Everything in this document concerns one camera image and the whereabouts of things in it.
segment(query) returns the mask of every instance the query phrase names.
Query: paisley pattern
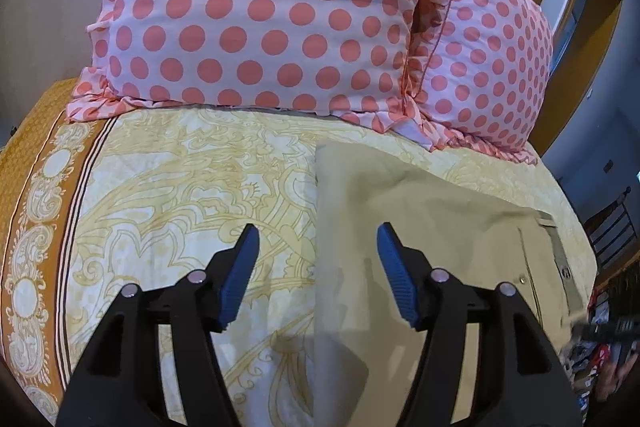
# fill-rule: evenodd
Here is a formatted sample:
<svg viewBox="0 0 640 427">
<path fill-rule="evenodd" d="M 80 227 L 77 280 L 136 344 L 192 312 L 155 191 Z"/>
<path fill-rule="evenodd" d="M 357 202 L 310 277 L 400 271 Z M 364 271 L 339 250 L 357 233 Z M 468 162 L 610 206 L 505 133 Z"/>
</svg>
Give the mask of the paisley pattern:
<svg viewBox="0 0 640 427">
<path fill-rule="evenodd" d="M 55 133 L 60 148 L 73 150 L 72 144 L 82 143 L 77 126 L 60 125 Z M 47 251 L 47 221 L 38 225 L 44 228 L 37 229 L 29 248 L 23 235 L 25 247 L 17 250 L 18 242 L 12 242 L 12 251 L 25 252 L 20 259 L 60 256 L 62 267 L 58 276 L 64 283 L 56 296 L 60 309 L 37 311 L 31 329 L 20 333 L 24 340 L 14 342 L 13 348 L 11 342 L 4 344 L 6 351 L 17 353 L 11 355 L 12 371 L 40 410 L 54 418 L 62 397 L 49 393 L 43 368 L 56 371 L 66 385 L 121 286 L 172 284 L 232 245 L 251 222 L 260 230 L 260 255 L 238 320 L 214 336 L 221 369 L 243 425 L 312 425 L 314 152 L 323 139 L 364 143 L 455 184 L 551 213 L 587 301 L 595 275 L 593 255 L 575 214 L 541 162 L 514 164 L 464 149 L 429 153 L 394 134 L 380 135 L 337 119 L 197 107 L 135 111 L 112 121 L 100 148 L 88 153 L 92 166 L 78 182 L 82 191 L 76 192 L 84 194 L 78 215 L 56 224 L 74 230 L 68 250 Z M 53 150 L 31 175 L 30 187 L 44 187 L 45 171 L 56 171 L 59 163 L 54 161 L 44 168 Z M 80 168 L 69 159 L 65 169 L 74 167 Z M 43 189 L 38 190 L 43 195 L 34 194 L 32 213 L 46 217 L 56 204 L 56 192 L 51 188 L 45 198 Z M 26 208 L 24 215 L 31 219 Z M 36 288 L 54 284 L 51 276 L 38 279 L 36 267 L 19 271 L 5 259 L 4 269 L 12 289 L 21 274 L 34 278 L 30 280 Z M 30 298 L 23 292 L 18 300 L 3 300 L 2 313 L 17 317 L 16 324 L 23 321 L 20 313 Z M 58 365 L 31 340 L 31 331 L 55 314 L 64 318 L 55 328 L 55 339 L 39 342 L 63 346 Z M 161 354 L 168 409 L 172 418 L 184 422 L 166 328 L 161 330 Z"/>
<path fill-rule="evenodd" d="M 49 418 L 55 418 L 56 400 L 40 386 L 50 387 L 55 372 L 46 334 L 51 310 L 45 298 L 54 281 L 46 279 L 43 265 L 50 261 L 56 222 L 66 214 L 61 212 L 62 185 L 74 172 L 74 160 L 93 126 L 59 126 L 47 140 L 46 158 L 36 162 L 25 185 L 4 252 L 2 297 L 10 299 L 10 306 L 2 309 L 4 355 L 17 380 Z"/>
</svg>

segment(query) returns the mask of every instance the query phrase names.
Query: polka dot pillow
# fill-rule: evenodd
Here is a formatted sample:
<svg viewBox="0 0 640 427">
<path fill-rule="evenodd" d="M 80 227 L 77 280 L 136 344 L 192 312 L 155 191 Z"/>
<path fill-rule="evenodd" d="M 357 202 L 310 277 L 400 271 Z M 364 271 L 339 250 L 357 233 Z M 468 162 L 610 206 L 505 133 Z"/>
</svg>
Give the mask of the polka dot pillow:
<svg viewBox="0 0 640 427">
<path fill-rule="evenodd" d="M 334 114 L 385 132 L 418 0 L 103 0 L 72 120 L 211 104 Z"/>
<path fill-rule="evenodd" d="M 436 146 L 533 163 L 552 36 L 532 0 L 420 0 L 408 89 Z"/>
</svg>

